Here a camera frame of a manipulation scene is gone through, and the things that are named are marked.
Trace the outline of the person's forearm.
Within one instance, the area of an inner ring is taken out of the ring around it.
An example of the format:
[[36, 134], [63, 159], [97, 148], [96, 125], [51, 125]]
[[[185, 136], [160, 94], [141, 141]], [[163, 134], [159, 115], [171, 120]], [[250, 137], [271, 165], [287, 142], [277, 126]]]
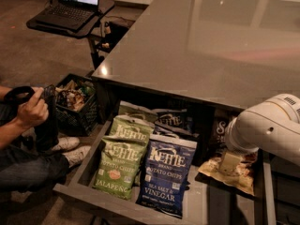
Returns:
[[0, 149], [6, 148], [15, 139], [21, 136], [28, 127], [18, 118], [0, 127]]

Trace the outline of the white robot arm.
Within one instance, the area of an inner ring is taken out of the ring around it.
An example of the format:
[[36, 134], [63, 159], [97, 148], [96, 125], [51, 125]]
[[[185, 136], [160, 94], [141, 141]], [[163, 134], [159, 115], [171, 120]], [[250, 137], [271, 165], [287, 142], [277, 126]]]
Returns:
[[259, 149], [300, 167], [300, 98], [279, 94], [240, 112], [225, 129], [228, 149], [248, 155]]

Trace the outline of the person's hand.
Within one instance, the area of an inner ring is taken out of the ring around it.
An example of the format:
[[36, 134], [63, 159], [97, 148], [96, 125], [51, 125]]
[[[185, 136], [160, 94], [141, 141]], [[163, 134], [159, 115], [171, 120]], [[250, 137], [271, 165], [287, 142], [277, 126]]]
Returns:
[[27, 102], [19, 106], [16, 116], [17, 128], [26, 131], [46, 121], [49, 111], [45, 100], [41, 98], [43, 91], [42, 87], [35, 88], [35, 94]]

